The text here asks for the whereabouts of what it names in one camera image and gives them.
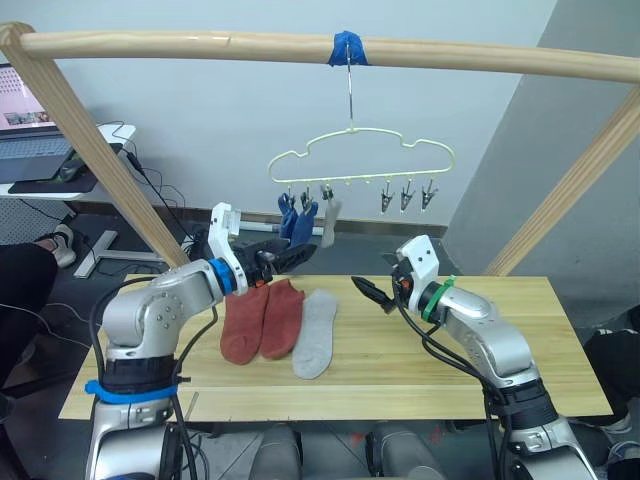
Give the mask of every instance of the clothespin clip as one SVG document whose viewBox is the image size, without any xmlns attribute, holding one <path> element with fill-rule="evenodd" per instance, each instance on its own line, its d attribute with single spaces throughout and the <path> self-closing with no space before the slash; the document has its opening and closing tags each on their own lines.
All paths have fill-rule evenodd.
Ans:
<svg viewBox="0 0 640 480">
<path fill-rule="evenodd" d="M 413 195 L 416 193 L 414 190 L 412 193 L 409 193 L 409 189 L 411 188 L 411 179 L 409 179 L 409 183 L 407 184 L 407 190 L 402 188 L 402 193 L 400 194 L 400 213 L 404 213 L 409 205 L 409 202 L 413 198 Z"/>
<path fill-rule="evenodd" d="M 435 190 L 431 190 L 432 185 L 433 185 L 433 178 L 429 180 L 429 186 L 427 187 L 426 192 L 424 191 L 424 187 L 422 187 L 422 211 L 423 212 L 429 206 L 431 199 L 435 197 L 436 193 L 438 193 L 438 190 L 439 190 L 438 188 L 436 188 Z"/>
<path fill-rule="evenodd" d="M 328 183 L 326 185 L 320 185 L 320 191 L 322 192 L 322 199 L 329 200 L 333 198 L 333 190 L 331 190 L 331 185 Z"/>
<path fill-rule="evenodd" d="M 387 191 L 385 193 L 384 190 L 382 190 L 382 208 L 380 210 L 380 214 L 384 214 L 387 209 L 389 208 L 389 204 L 391 203 L 391 200 L 393 199 L 393 193 L 391 195 L 389 195 L 389 180 L 387 180 Z"/>
<path fill-rule="evenodd" d="M 291 185 L 289 185 L 287 187 L 287 189 L 289 190 L 289 200 L 288 200 L 289 207 L 293 210 L 293 206 L 296 203 L 296 196 L 295 195 L 291 195 Z"/>
<path fill-rule="evenodd" d="M 311 206 L 313 205 L 313 197 L 309 193 L 308 186 L 307 191 L 300 194 L 300 202 L 302 203 L 302 209 L 304 210 L 304 213 L 308 214 L 311 211 Z"/>
</svg>

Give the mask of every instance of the computer mouse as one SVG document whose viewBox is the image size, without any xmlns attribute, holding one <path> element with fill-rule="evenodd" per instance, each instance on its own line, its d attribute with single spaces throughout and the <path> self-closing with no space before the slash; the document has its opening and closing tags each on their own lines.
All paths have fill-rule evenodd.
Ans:
<svg viewBox="0 0 640 480">
<path fill-rule="evenodd" d="M 58 178 L 63 182 L 70 182 L 86 165 L 78 155 L 74 155 L 64 162 L 58 171 Z"/>
</svg>

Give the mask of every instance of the clothes hanger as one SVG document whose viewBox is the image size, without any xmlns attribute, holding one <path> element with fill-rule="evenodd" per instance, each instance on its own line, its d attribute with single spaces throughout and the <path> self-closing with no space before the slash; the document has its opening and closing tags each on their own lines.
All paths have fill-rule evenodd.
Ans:
<svg viewBox="0 0 640 480">
<path fill-rule="evenodd" d="M 380 178 L 380 177 L 384 177 L 384 178 L 392 178 L 392 177 L 415 177 L 418 175 L 434 175 L 437 173 L 445 173 L 448 172 L 449 170 L 451 170 L 454 165 L 455 165 L 455 161 L 456 161 L 456 155 L 453 151 L 453 149 L 451 147 L 449 147 L 448 145 L 441 143 L 441 142 L 436 142 L 435 140 L 428 140 L 426 138 L 419 138 L 418 140 L 416 140 L 413 143 L 408 143 L 407 141 L 405 141 L 404 136 L 400 133 L 400 132 L 396 132 L 394 130 L 388 130 L 386 128 L 372 128 L 372 127 L 355 127 L 354 126 L 354 122 L 353 122 L 353 91 L 352 91 L 352 84 L 351 84 L 351 52 L 350 52 L 350 48 L 349 48 L 349 43 L 347 42 L 346 45 L 346 57 L 347 57 L 347 78 L 348 78 L 348 84 L 349 84 L 349 128 L 345 129 L 345 130 L 339 130 L 337 132 L 331 132 L 331 133 L 326 133 L 324 135 L 320 135 L 319 137 L 313 138 L 311 140 L 309 140 L 306 144 L 306 150 L 302 153 L 297 152 L 295 150 L 289 150 L 286 151 L 284 153 L 281 153 L 280 155 L 276 155 L 273 159 L 271 159 L 271 161 L 269 162 L 269 164 L 267 165 L 267 171 L 269 173 L 269 176 L 271 177 L 271 180 L 276 182 L 276 183 L 297 183 L 297 182 L 301 182 L 301 183 L 311 183 L 311 182 L 323 182 L 323 183 L 328 183 L 331 181 L 336 181 L 336 180 L 344 180 L 345 182 L 347 182 L 347 184 L 349 184 L 351 181 L 353 180 L 358 180 L 358 179 L 362 179 L 365 180 L 367 183 L 369 183 L 371 181 L 371 179 L 374 178 Z M 382 133 L 385 135 L 391 135 L 391 136 L 395 136 L 398 138 L 398 140 L 400 141 L 400 146 L 403 148 L 415 148 L 418 145 L 421 144 L 426 144 L 426 145 L 432 145 L 435 147 L 439 147 L 442 148 L 443 150 L 445 150 L 448 154 L 449 154 L 449 165 L 444 167 L 444 168 L 437 168 L 437 169 L 429 169 L 429 170 L 415 170 L 415 171 L 406 171 L 406 172 L 387 172 L 387 173 L 373 173 L 373 174 L 364 174 L 364 175 L 340 175 L 337 177 L 313 177 L 313 178 L 290 178 L 290 179 L 282 179 L 282 178 L 276 178 L 273 176 L 273 173 L 271 172 L 271 170 L 273 169 L 274 165 L 276 163 L 278 163 L 280 160 L 289 157 L 289 156 L 295 156 L 297 158 L 305 158 L 308 157 L 311 153 L 311 146 L 321 142 L 323 140 L 327 140 L 333 137 L 338 137 L 341 135 L 355 135 L 361 132 L 372 132 L 372 133 Z"/>
</svg>

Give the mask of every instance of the blue sock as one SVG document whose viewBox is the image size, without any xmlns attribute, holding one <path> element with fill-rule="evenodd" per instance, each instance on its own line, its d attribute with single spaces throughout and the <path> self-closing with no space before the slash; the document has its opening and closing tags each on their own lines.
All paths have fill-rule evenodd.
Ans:
<svg viewBox="0 0 640 480">
<path fill-rule="evenodd" d="M 291 238 L 293 227 L 298 220 L 298 212 L 289 205 L 289 195 L 283 193 L 278 197 L 278 207 L 282 212 L 282 221 L 280 222 L 280 238 Z"/>
<path fill-rule="evenodd" d="M 313 202 L 309 213 L 304 213 L 304 210 L 298 215 L 298 221 L 293 228 L 291 234 L 291 247 L 308 243 L 311 239 L 311 233 L 313 232 L 313 218 L 318 213 L 318 203 Z"/>
</svg>

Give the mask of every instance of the wooden pole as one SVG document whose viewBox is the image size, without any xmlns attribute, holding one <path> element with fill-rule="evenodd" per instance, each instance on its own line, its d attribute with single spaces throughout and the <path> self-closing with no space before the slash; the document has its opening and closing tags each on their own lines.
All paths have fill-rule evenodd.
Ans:
<svg viewBox="0 0 640 480">
<path fill-rule="evenodd" d="M 640 132 L 640 87 L 634 87 L 593 143 L 576 160 L 485 271 L 508 275 L 595 183 Z"/>
<path fill-rule="evenodd" d="M 444 68 L 556 75 L 640 83 L 640 60 L 577 50 L 363 37 L 368 62 L 386 67 Z M 333 35 L 216 31 L 28 33 L 34 58 L 209 58 L 327 63 Z"/>
<path fill-rule="evenodd" d="M 186 254 L 104 140 L 57 65 L 48 59 L 34 60 L 22 49 L 20 36 L 31 32 L 30 26 L 21 23 L 0 25 L 0 50 L 147 243 L 171 267 L 187 263 Z"/>
</svg>

